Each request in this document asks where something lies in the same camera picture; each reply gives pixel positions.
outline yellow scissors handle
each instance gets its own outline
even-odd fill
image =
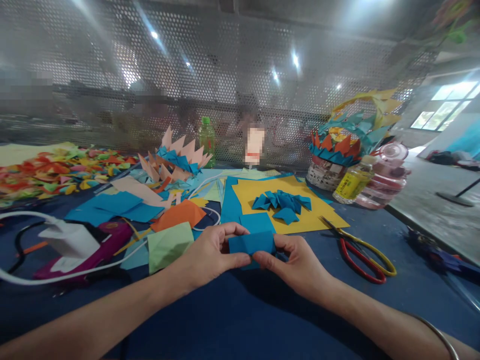
[[[376,254],[380,259],[381,261],[386,265],[386,267],[388,268],[385,269],[383,268],[378,262],[376,262],[374,259],[372,259],[371,257],[370,258],[370,261],[377,267],[381,270],[382,273],[384,273],[386,276],[389,276],[389,277],[394,277],[397,275],[397,269],[395,268],[394,264],[392,264],[392,262],[390,261],[390,259],[388,257],[386,257],[380,250],[378,250],[376,247],[374,247],[373,245],[370,245],[368,242],[365,242],[363,241],[362,239],[359,239],[358,237],[355,237],[351,234],[349,234],[348,232],[346,231],[343,231],[341,228],[338,228],[337,229],[339,233],[341,233],[342,235],[346,236],[346,237],[349,237],[350,239],[352,239],[353,241],[359,243],[360,245],[366,247],[367,249],[369,249],[370,251],[372,251],[374,254]]]

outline yellow bottle label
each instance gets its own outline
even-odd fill
[[[370,178],[347,173],[341,180],[335,192],[344,199],[354,200],[369,183]]]

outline floor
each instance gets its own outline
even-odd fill
[[[416,156],[421,150],[410,150],[405,166],[412,173],[391,207],[480,266],[480,184],[462,196],[472,201],[474,207],[457,205],[435,195],[457,194],[477,180],[480,173],[428,162]]]

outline red scissors handle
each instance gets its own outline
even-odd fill
[[[366,258],[360,251],[358,251],[355,247],[353,247],[352,244],[350,244],[348,241],[345,241],[343,237],[340,238],[340,244],[341,244],[341,251],[345,257],[345,260],[352,266],[352,268],[362,277],[367,279],[369,282],[374,283],[374,284],[385,284],[387,281],[387,278],[385,277],[384,273],[376,267],[368,258]],[[350,257],[348,250],[350,250],[362,263],[368,266],[370,270],[373,271],[373,273],[376,275],[376,277],[373,277],[369,274],[367,274],[365,271],[363,271]]]

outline hand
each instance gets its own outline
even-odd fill
[[[228,253],[228,238],[250,234],[236,222],[207,227],[198,239],[169,268],[175,269],[181,281],[187,280],[193,291],[230,269],[252,262],[243,252]]]
[[[325,270],[303,237],[275,234],[274,240],[277,250],[289,256],[288,262],[265,251],[254,253],[255,261],[277,274],[300,296],[324,305],[336,279]]]

